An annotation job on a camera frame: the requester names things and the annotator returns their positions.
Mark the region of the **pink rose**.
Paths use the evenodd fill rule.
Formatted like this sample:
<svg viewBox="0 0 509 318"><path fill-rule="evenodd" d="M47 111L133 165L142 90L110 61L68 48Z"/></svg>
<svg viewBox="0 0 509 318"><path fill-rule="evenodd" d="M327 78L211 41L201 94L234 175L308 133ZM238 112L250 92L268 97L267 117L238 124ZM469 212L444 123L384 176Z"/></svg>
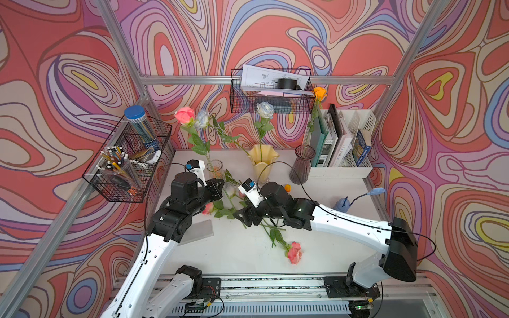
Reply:
<svg viewBox="0 0 509 318"><path fill-rule="evenodd" d="M207 204L201 213L204 215L212 215L215 218L225 217L227 219L234 219L235 217L233 214L235 212L236 210L234 208L227 209L221 202L215 202Z"/></svg>
<svg viewBox="0 0 509 318"><path fill-rule="evenodd" d="M271 247L280 247L285 254L285 257L289 259L292 265L297 265L302 259L302 247L298 242L287 242L282 235L282 231L269 225L262 225L265 233L269 236Z"/></svg>
<svg viewBox="0 0 509 318"><path fill-rule="evenodd" d="M198 113L191 107L181 107L176 111L175 118L180 123L180 129L187 132L188 142L192 145L192 150L196 154L205 156L205 163L207 164L211 160L211 143L200 135L200 133L205 132L207 128L198 129L195 127L195 118L197 114Z"/></svg>

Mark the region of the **white rose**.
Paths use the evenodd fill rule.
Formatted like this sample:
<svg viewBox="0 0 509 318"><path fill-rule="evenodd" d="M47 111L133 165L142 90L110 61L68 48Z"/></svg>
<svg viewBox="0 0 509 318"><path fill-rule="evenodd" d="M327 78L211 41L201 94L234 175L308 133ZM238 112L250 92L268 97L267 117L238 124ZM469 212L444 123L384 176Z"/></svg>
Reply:
<svg viewBox="0 0 509 318"><path fill-rule="evenodd" d="M235 220L234 213L240 211L246 207L246 199L243 194L240 193L238 187L241 185L240 181L234 179L231 172L226 169L224 171L225 188L223 194L226 197L227 203L225 204L225 215L227 219Z"/></svg>
<svg viewBox="0 0 509 318"><path fill-rule="evenodd" d="M209 126L212 126L216 130L216 133L224 143L233 143L237 148L248 154L248 152L239 144L239 137L231 136L227 133L224 122L219 122L214 115L210 115L207 111L201 110L196 115L195 127L198 129L205 129Z"/></svg>
<svg viewBox="0 0 509 318"><path fill-rule="evenodd" d="M268 102L257 103L257 113L260 119L255 122L255 128L258 132L258 141L259 141L259 151L260 151L260 161L263 162L263 152L262 152L262 140L267 132L273 130L274 126L271 123L274 115L274 106Z"/></svg>

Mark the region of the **orange rose tall stem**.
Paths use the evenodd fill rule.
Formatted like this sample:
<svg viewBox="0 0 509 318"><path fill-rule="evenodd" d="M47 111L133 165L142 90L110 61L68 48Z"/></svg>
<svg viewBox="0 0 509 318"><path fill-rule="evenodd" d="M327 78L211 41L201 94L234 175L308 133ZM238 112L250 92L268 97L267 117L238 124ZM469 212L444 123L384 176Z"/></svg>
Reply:
<svg viewBox="0 0 509 318"><path fill-rule="evenodd" d="M319 116L319 110L322 106L322 101L327 97L327 91L324 87L315 87L314 88L314 95L315 95L315 102L313 109L311 111L311 117L307 124L308 132L313 133L314 132L314 124L315 120Z"/></svg>

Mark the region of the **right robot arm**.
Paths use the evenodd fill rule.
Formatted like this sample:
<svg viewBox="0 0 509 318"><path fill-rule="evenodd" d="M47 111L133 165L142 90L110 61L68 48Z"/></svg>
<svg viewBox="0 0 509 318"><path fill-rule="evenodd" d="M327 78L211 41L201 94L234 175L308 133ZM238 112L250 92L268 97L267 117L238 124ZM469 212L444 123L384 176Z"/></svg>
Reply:
<svg viewBox="0 0 509 318"><path fill-rule="evenodd" d="M405 220L374 221L348 215L310 198L293 198L275 182L258 187L247 180L238 189L248 202L235 218L247 227L260 225L264 218L281 219L293 229L331 233L373 249L370 258L349 266L348 284L367 289L388 278L416 281L418 242Z"/></svg>

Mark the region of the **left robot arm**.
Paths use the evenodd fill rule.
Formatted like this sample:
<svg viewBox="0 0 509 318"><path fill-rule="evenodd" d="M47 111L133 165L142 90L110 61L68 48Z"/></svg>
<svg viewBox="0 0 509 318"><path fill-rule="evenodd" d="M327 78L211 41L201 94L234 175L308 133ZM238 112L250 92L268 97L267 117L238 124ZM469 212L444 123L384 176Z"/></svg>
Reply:
<svg viewBox="0 0 509 318"><path fill-rule="evenodd" d="M193 172L175 176L170 196L152 216L143 247L102 317L167 317L184 298L200 291L201 270L182 266L169 285L151 295L163 266L192 225L193 217L223 197L224 185L222 179L204 181Z"/></svg>

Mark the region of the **purple ribbed glass vase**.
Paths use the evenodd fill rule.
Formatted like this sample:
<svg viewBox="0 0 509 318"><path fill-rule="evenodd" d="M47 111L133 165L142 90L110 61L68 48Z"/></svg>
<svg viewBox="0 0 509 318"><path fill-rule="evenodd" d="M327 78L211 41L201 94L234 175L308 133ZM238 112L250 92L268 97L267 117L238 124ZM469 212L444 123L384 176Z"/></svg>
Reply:
<svg viewBox="0 0 509 318"><path fill-rule="evenodd" d="M308 181L315 150L311 146L303 144L295 149L295 155L296 159L290 172L290 181L293 184L302 185Z"/></svg>

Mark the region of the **clear glass vase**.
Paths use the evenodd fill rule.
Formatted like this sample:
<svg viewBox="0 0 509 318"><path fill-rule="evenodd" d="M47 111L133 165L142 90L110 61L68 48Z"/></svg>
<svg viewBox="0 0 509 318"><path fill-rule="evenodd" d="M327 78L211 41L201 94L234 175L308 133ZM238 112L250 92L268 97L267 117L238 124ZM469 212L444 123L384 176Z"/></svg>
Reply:
<svg viewBox="0 0 509 318"><path fill-rule="evenodd" d="M206 170L210 178L224 179L223 163L221 160L210 160L206 164Z"/></svg>

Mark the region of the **yellow ruffled vase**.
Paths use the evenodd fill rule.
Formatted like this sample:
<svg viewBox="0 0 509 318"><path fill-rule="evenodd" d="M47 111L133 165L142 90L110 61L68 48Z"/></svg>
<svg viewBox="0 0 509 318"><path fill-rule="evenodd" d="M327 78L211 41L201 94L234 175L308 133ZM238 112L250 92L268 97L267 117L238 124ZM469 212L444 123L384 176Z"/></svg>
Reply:
<svg viewBox="0 0 509 318"><path fill-rule="evenodd" d="M248 158L253 165L254 180L260 184L267 183L271 173L273 162L279 159L280 155L274 148L267 144L255 144L248 152Z"/></svg>

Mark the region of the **teal green folder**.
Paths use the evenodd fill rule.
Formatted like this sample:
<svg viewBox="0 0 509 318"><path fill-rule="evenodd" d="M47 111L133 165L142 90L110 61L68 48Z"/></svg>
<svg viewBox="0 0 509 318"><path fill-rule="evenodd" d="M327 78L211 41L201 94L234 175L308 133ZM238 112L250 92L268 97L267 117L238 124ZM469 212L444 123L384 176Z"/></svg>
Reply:
<svg viewBox="0 0 509 318"><path fill-rule="evenodd" d="M322 155L322 150L327 139L327 135L329 135L329 130L327 128L324 116L319 110L318 106L315 106L312 115L314 116L314 130L311 134L310 146L315 150L315 156L311 160L311 166L316 168L318 166L320 156Z"/></svg>

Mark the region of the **cup of pencils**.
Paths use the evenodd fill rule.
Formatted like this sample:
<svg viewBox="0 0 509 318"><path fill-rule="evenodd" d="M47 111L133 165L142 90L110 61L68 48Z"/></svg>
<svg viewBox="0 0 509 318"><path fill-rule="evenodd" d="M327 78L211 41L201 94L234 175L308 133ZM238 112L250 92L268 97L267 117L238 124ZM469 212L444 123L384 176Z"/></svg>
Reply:
<svg viewBox="0 0 509 318"><path fill-rule="evenodd" d="M128 192L140 190L142 184L129 155L123 147L105 147L99 152L98 172L111 183Z"/></svg>

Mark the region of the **black white magazine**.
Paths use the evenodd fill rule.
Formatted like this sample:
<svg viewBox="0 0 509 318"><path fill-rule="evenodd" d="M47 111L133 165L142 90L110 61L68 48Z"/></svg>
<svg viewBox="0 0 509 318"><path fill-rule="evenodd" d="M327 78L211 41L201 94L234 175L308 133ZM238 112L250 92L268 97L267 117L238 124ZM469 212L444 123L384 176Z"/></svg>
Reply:
<svg viewBox="0 0 509 318"><path fill-rule="evenodd" d="M331 156L334 153L334 148L336 146L337 138L338 138L337 131L336 131L336 128L334 125L334 121L331 118L331 115L327 114L324 117L324 121L325 121L325 124L327 127L328 134L324 141L322 153L321 153L321 156L320 156L320 159L318 162L319 168L327 168L328 167Z"/></svg>

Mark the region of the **pink book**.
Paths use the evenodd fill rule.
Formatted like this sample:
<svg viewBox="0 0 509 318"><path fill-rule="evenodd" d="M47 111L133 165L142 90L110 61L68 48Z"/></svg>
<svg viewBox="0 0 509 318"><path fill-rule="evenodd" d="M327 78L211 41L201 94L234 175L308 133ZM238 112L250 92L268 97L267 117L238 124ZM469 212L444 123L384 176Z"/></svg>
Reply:
<svg viewBox="0 0 509 318"><path fill-rule="evenodd" d="M329 167L339 168L346 157L347 153L351 149L351 142L354 139L352 132L350 131L343 115L339 116L339 122L341 125L342 135L338 138L338 143L335 147L334 154L331 157Z"/></svg>

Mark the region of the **blue lid pencil jar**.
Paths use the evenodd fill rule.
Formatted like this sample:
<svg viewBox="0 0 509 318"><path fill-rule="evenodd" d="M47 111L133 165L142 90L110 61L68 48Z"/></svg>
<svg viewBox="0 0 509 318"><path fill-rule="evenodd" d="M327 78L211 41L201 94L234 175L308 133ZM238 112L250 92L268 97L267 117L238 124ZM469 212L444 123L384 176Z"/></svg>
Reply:
<svg viewBox="0 0 509 318"><path fill-rule="evenodd" d="M138 133L145 148L152 148L154 151L160 150L157 135L152 128L144 107L134 105L124 110L124 116L129 121L131 127Z"/></svg>

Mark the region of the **blue treehouse book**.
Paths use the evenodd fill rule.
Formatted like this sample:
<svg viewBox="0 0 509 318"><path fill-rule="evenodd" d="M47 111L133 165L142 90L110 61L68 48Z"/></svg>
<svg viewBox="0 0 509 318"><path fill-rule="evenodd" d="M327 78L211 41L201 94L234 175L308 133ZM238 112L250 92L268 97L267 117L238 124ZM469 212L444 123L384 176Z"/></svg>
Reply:
<svg viewBox="0 0 509 318"><path fill-rule="evenodd" d="M352 156L356 166L360 166L372 148L371 132L359 129L352 149Z"/></svg>

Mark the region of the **black tape roll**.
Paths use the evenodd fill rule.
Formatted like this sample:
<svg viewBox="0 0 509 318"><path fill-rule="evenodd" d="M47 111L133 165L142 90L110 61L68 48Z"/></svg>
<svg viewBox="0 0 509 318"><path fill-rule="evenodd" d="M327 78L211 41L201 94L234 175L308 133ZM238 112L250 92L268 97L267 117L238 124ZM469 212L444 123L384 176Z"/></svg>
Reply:
<svg viewBox="0 0 509 318"><path fill-rule="evenodd" d="M298 80L293 78L280 78L277 80L278 90L301 90Z"/></svg>

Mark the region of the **white papers in basket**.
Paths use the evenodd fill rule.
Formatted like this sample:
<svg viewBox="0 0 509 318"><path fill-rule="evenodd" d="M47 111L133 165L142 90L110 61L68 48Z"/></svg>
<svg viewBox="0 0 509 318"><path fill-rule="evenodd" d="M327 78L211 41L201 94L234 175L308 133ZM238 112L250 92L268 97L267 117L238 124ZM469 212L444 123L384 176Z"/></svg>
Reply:
<svg viewBox="0 0 509 318"><path fill-rule="evenodd" d="M278 90L277 80L293 78L298 80L301 90ZM275 94L309 95L314 96L313 88L307 88L309 76L299 75L257 66L244 65L241 72L241 89L244 91L265 91Z"/></svg>

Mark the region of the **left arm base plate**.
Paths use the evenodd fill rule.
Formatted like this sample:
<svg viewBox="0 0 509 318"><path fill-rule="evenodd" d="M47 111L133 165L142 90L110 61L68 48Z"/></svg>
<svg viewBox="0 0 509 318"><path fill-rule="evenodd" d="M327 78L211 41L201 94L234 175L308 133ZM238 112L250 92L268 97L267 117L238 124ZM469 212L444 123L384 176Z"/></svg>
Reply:
<svg viewBox="0 0 509 318"><path fill-rule="evenodd" d="M220 296L220 290L221 278L203 278L184 300L189 302L211 300L214 296Z"/></svg>

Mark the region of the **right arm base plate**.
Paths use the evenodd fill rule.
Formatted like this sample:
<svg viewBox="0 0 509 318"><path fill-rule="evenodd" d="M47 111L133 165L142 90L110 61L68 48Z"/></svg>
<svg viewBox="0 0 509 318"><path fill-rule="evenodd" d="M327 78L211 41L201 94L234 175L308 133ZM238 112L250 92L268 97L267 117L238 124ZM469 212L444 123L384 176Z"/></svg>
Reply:
<svg viewBox="0 0 509 318"><path fill-rule="evenodd" d="M376 299L380 297L378 287L364 288L348 281L346 276L326 276L323 278L323 283L328 298Z"/></svg>

